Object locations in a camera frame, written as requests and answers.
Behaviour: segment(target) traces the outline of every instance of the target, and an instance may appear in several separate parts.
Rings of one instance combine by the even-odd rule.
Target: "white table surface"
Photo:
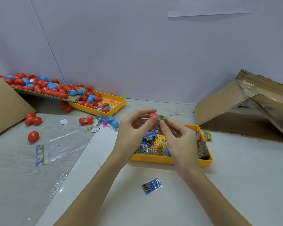
[[[78,150],[60,159],[35,168],[36,144],[27,142],[29,132],[41,133],[40,141],[50,139],[50,133],[82,130],[81,117],[90,114],[74,109],[66,114],[59,109],[60,101],[25,95],[28,102],[43,118],[40,126],[25,126],[24,122],[0,134],[0,226],[33,226],[51,202],[55,192],[83,152]],[[194,105],[126,100],[126,106],[115,114],[120,120],[138,108],[157,108],[160,114],[193,124]],[[67,119],[68,123],[60,124]]]
[[[165,105],[144,102],[155,108]],[[130,100],[116,117],[131,112]],[[173,111],[181,106],[174,105]],[[166,107],[159,114],[168,116]],[[182,110],[192,117],[191,110]],[[87,146],[37,225],[52,225],[90,181],[112,151],[117,133],[102,129]],[[214,162],[204,172],[251,224],[283,225],[283,144],[226,133],[212,133]],[[145,195],[141,185],[158,177],[162,188]],[[97,225],[211,225],[173,165],[130,162],[117,176]]]

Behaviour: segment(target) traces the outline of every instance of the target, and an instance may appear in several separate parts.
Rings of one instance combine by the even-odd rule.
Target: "yellow plastic basket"
[[[94,115],[102,115],[103,117],[111,117],[113,114],[115,114],[118,110],[120,110],[123,106],[125,106],[126,104],[126,99],[125,98],[121,98],[121,97],[117,97],[111,94],[106,94],[106,93],[102,93],[102,92],[98,92],[98,91],[94,91],[93,93],[100,93],[102,95],[103,98],[103,102],[106,102],[110,105],[111,110],[107,113],[104,113],[102,111],[93,109],[93,108],[89,108],[83,105],[79,105],[77,103],[73,103],[73,102],[69,102],[69,105],[71,105],[73,108],[82,110],[84,112],[90,113],[90,114],[94,114]]]
[[[190,128],[190,129],[193,129],[195,131],[198,131],[200,133],[200,141],[204,140],[202,132],[201,132],[200,127],[198,125],[187,125],[187,124],[185,124],[185,126]],[[158,136],[158,139],[154,141],[154,143],[153,143],[154,146],[150,147],[152,150],[156,150],[161,139],[165,138],[165,136],[163,136],[163,135],[157,134],[157,136]],[[208,160],[203,160],[203,159],[198,160],[201,167],[209,167],[211,165],[211,163],[213,162],[213,157],[211,155],[209,148],[208,148],[208,153],[210,154],[210,158]],[[132,161],[142,161],[142,162],[156,162],[156,163],[174,164],[172,157],[169,157],[169,156],[151,156],[151,155],[133,154],[132,157],[131,157],[131,160]]]

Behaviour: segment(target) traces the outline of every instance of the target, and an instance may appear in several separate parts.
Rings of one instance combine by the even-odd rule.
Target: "clear plastic bag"
[[[49,163],[67,154],[85,148],[90,142],[83,130],[65,130],[62,136],[54,136],[48,142],[44,142],[44,160]]]

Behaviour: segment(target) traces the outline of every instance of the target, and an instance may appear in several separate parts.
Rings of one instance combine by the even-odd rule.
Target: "clear packing tape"
[[[283,84],[245,70],[236,83],[243,96],[283,133]]]

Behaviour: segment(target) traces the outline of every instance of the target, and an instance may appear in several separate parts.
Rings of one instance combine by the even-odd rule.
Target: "white wall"
[[[31,2],[66,83],[88,83],[127,98],[190,103],[231,82],[242,68],[283,83],[283,0],[261,0],[251,14],[177,18],[167,18],[168,0]],[[55,75],[37,26],[28,31],[31,25],[23,24],[32,17],[12,5],[6,17],[15,18],[16,27],[0,23],[0,35],[7,37],[0,60],[10,70],[15,63],[19,69],[29,64],[27,69],[47,68]]]
[[[0,74],[62,76],[30,0],[0,0]]]

